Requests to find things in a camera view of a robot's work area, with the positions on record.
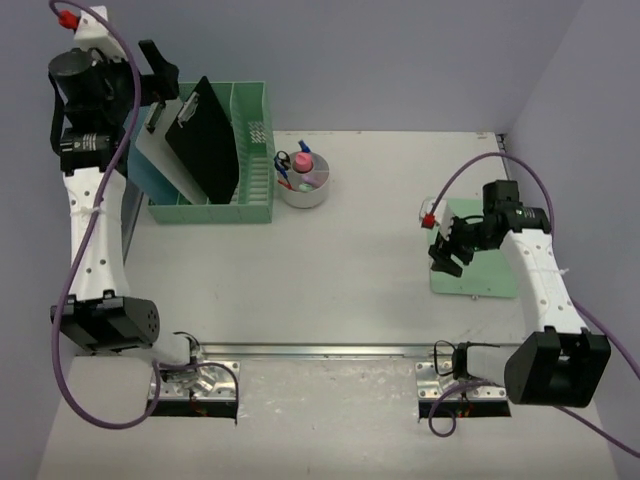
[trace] black clipboard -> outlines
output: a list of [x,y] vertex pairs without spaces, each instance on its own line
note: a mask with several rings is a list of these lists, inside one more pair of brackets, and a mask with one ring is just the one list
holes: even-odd
[[233,128],[207,77],[202,77],[165,139],[213,204],[227,204],[240,167]]

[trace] gray wall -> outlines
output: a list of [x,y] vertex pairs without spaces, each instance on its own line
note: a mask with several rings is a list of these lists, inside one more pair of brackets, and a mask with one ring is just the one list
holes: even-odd
[[182,78],[267,80],[281,130],[505,131],[582,0],[110,0]]
[[[59,398],[49,306],[69,265],[69,213],[49,147],[53,97],[46,73],[70,38],[46,2],[12,3],[0,28],[0,476],[22,480],[35,478]],[[68,366],[71,347],[65,341],[62,349]]]
[[[576,298],[640,356],[640,3],[587,0],[509,135],[557,208],[556,252]],[[526,197],[539,199],[523,174]],[[616,354],[597,393],[605,429],[640,447],[640,385]],[[638,460],[612,450],[622,478]]]

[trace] white round container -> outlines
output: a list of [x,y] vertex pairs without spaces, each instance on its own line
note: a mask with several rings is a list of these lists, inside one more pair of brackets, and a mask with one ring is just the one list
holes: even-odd
[[[300,152],[290,155],[292,161],[298,153]],[[287,171],[293,190],[289,190],[280,183],[277,184],[280,197],[292,207],[313,208],[321,204],[329,196],[329,164],[317,153],[311,152],[311,156],[313,159],[313,169],[311,171],[304,174],[298,173],[292,168]],[[285,181],[280,174],[278,174],[278,179]],[[301,192],[300,185],[303,183],[308,183],[315,188],[310,192]]]

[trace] robotic arm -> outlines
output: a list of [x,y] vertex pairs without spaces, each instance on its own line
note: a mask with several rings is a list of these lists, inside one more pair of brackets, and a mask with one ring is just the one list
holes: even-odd
[[[105,7],[93,9],[107,18]],[[60,157],[69,197],[72,259],[133,105],[131,69],[108,31],[83,12],[74,40],[78,48],[49,63],[56,97],[51,145]],[[142,41],[139,46],[154,72],[141,75],[142,105],[177,98],[178,68],[164,60],[152,41]],[[66,104],[59,90],[66,96]],[[63,133],[65,117],[71,126]],[[130,296],[121,236],[126,176],[125,153],[107,183],[93,236],[64,307],[61,331],[87,351],[128,352],[149,361],[155,358],[167,364],[186,364],[191,354],[189,341],[160,329],[152,301]],[[51,307],[52,320],[55,309]]]
[[544,210],[525,207],[515,181],[497,180],[483,187],[479,221],[459,218],[447,205],[436,216],[431,269],[460,277],[463,268],[452,257],[469,265],[475,252],[499,249],[518,280],[528,335],[517,348],[460,343],[452,357],[453,377],[504,386],[515,404],[586,407],[611,347],[604,335],[589,331],[572,305]]

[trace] green clipboard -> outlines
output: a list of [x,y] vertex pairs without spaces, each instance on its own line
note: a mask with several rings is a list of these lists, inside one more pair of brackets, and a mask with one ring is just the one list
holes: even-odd
[[[451,210],[459,217],[482,215],[481,200],[450,198],[446,201]],[[435,242],[437,233],[435,229],[428,231],[429,246]],[[500,298],[518,296],[516,278],[499,250],[476,252],[471,264],[464,267],[460,278],[431,270],[429,270],[429,274],[431,290],[434,293]]]

